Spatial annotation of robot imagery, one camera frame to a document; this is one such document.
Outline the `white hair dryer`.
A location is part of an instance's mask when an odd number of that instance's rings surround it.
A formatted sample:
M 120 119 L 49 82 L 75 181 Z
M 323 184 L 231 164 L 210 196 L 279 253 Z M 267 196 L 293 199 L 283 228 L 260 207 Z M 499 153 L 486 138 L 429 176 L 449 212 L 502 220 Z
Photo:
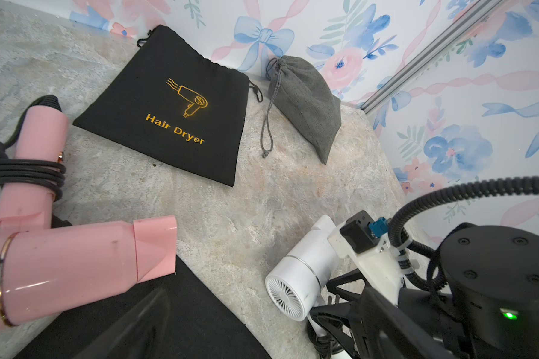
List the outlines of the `white hair dryer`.
M 272 303 L 283 314 L 306 324 L 308 337 L 321 358 L 349 358 L 341 345 L 309 315 L 312 308 L 326 304 L 322 289 L 338 268 L 339 257 L 328 241 L 334 229 L 332 219 L 321 216 L 266 276 L 265 287 Z

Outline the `grey drawstring pouch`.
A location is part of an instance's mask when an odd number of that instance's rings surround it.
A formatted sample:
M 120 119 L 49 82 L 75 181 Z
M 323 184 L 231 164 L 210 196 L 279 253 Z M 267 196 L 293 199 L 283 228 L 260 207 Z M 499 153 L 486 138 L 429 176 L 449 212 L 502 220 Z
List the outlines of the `grey drawstring pouch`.
M 277 107 L 326 164 L 341 128 L 341 100 L 332 95 L 319 71 L 302 58 L 284 55 L 270 60 L 266 78 L 267 109 Z

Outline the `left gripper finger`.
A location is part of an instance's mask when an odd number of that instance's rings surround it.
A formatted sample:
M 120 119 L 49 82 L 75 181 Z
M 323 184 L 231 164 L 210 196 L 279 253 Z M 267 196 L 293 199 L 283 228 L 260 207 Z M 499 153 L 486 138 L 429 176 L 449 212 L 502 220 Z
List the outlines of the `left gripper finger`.
M 76 358 L 158 358 L 169 321 L 170 301 L 156 289 L 78 353 Z

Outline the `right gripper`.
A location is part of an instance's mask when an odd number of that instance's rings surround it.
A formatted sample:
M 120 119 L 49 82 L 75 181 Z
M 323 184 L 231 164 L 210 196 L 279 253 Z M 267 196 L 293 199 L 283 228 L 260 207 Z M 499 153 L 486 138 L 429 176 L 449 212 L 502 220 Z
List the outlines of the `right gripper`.
M 365 288 L 355 293 L 342 286 L 362 281 Z M 368 287 L 359 269 L 332 278 L 326 285 L 341 299 L 360 299 L 361 317 L 356 302 L 312 308 L 310 317 L 332 336 L 351 358 L 361 358 L 365 342 L 373 358 L 453 358 L 441 344 L 399 310 L 381 293 Z

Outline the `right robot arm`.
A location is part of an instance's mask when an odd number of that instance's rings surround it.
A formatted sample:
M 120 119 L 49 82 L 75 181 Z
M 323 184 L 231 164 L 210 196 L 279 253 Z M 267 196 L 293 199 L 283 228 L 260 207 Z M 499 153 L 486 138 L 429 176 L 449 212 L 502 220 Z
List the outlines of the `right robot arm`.
M 429 264 L 449 293 L 398 287 L 382 293 L 367 281 L 311 318 L 352 358 L 539 358 L 539 235 L 512 227 L 456 228 Z

